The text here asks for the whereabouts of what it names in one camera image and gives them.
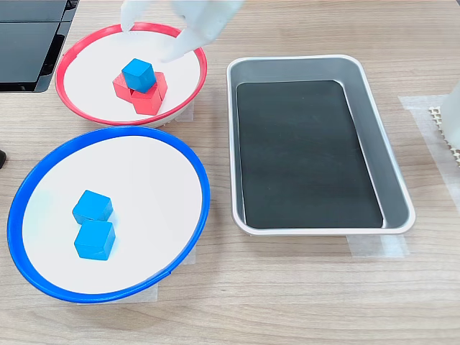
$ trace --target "silver tray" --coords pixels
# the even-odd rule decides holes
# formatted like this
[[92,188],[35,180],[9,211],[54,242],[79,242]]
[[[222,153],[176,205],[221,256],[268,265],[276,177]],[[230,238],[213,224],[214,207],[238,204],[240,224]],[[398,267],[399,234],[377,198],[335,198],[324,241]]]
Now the silver tray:
[[[336,81],[356,128],[367,170],[383,217],[381,228],[256,229],[245,220],[236,88],[242,83]],[[361,64],[345,55],[249,57],[227,68],[231,209],[236,224],[251,235],[402,234],[415,223],[415,210],[385,133]]]

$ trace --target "wood grain surface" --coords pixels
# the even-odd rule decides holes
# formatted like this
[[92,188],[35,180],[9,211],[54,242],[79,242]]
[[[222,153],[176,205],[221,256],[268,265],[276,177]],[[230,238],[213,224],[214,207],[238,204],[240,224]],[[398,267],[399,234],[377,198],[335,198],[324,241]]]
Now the wood grain surface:
[[[65,43],[119,21],[119,1],[82,1]],[[167,4],[144,20],[181,26]],[[416,207],[405,259],[357,259],[345,237],[258,238],[231,220],[226,66],[260,55],[360,60]],[[460,217],[398,96],[450,92],[460,79],[460,7],[450,1],[248,1],[206,48],[195,121],[163,127],[188,143],[211,181],[196,264],[160,283],[158,301],[76,305],[46,296],[9,255],[6,220],[47,153],[98,128],[58,98],[0,94],[0,344],[460,344]]]

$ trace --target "blue cube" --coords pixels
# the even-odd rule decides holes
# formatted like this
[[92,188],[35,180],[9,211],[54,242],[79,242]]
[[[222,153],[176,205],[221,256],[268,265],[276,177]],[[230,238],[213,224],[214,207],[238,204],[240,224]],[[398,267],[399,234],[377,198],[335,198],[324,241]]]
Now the blue cube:
[[115,242],[115,231],[108,221],[84,221],[74,242],[83,259],[107,260]]
[[146,93],[157,82],[152,64],[133,59],[122,70],[128,88]]
[[72,213],[77,223],[83,224],[86,220],[106,221],[113,210],[110,198],[85,190]]

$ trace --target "cube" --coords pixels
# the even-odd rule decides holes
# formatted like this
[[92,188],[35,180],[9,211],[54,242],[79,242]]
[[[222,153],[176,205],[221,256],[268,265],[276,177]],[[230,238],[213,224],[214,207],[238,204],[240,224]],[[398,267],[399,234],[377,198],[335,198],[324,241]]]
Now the cube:
[[77,223],[83,224],[86,220],[106,221],[113,210],[110,198],[85,190],[72,213]]
[[157,82],[152,64],[133,59],[121,70],[128,88],[146,93]]
[[114,225],[108,221],[84,221],[74,245],[83,259],[107,260],[115,242]]
[[157,115],[162,103],[157,84],[153,85],[146,93],[133,92],[131,103],[138,114]]
[[166,85],[166,78],[165,75],[161,72],[155,72],[155,77],[157,79],[157,87],[158,91],[160,92],[161,100],[165,99],[167,85]]
[[128,88],[128,85],[124,80],[123,73],[120,73],[119,76],[116,77],[112,83],[114,84],[116,96],[131,103],[131,95],[134,92],[134,90]]

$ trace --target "black mat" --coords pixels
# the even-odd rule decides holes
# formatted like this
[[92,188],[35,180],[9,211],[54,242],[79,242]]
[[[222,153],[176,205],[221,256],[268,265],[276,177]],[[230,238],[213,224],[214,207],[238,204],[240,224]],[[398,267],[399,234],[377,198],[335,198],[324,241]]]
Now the black mat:
[[382,227],[338,83],[244,83],[237,101],[247,225]]

